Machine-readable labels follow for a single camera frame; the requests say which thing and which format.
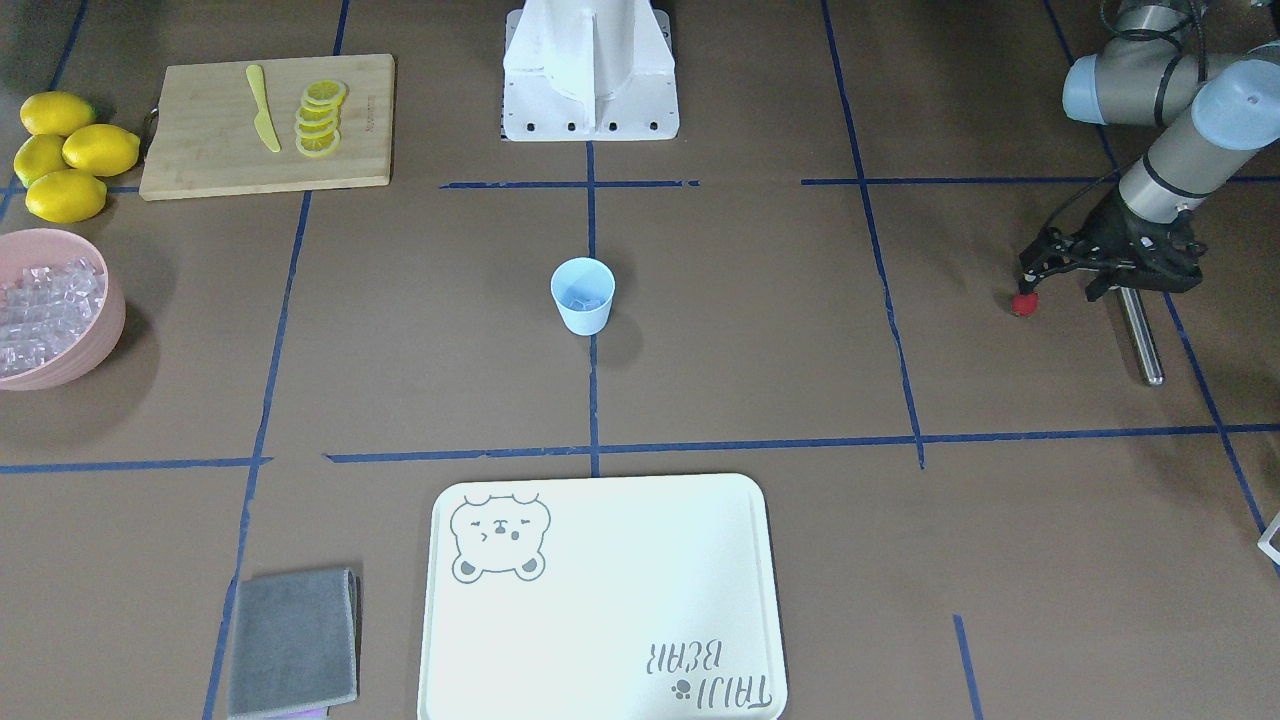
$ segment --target bear drawing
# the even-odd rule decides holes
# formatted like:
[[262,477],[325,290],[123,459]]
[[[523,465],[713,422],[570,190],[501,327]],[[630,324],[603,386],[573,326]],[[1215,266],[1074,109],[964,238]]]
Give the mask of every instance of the bear drawing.
[[474,583],[484,573],[512,571],[521,580],[538,579],[547,566],[543,533],[552,520],[538,496],[527,501],[513,495],[465,500],[449,518],[449,529],[458,541],[453,577]]

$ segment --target bamboo cutting board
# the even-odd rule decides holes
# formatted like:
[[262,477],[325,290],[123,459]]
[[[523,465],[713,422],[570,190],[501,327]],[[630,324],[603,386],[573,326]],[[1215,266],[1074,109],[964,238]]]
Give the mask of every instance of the bamboo cutting board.
[[[244,69],[262,65],[280,151],[253,129],[257,106]],[[307,85],[347,83],[342,145],[324,158],[293,146],[294,113]],[[142,165],[143,200],[367,187],[390,182],[396,60],[337,55],[170,65],[160,91],[156,135]]]

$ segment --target plastic cup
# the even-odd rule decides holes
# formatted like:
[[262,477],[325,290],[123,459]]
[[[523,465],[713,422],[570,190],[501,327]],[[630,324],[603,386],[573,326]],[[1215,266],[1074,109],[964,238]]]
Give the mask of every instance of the plastic cup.
[[552,273],[552,297],[564,327],[593,336],[604,329],[613,306],[613,272],[594,258],[566,260]]

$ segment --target gray towel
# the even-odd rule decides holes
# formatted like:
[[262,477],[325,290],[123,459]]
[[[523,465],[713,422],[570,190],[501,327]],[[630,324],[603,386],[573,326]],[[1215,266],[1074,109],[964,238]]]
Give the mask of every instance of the gray towel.
[[351,568],[332,568],[241,583],[227,691],[230,720],[356,700],[358,582]]

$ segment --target plastic knife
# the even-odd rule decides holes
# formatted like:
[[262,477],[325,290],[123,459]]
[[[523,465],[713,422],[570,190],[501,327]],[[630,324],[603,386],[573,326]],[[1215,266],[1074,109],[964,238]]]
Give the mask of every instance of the plastic knife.
[[253,91],[253,101],[257,102],[257,115],[253,115],[253,129],[262,138],[262,145],[271,152],[280,151],[280,141],[275,137],[275,126],[271,124],[271,111],[266,108],[266,82],[262,79],[262,65],[250,65],[244,69],[248,86]]

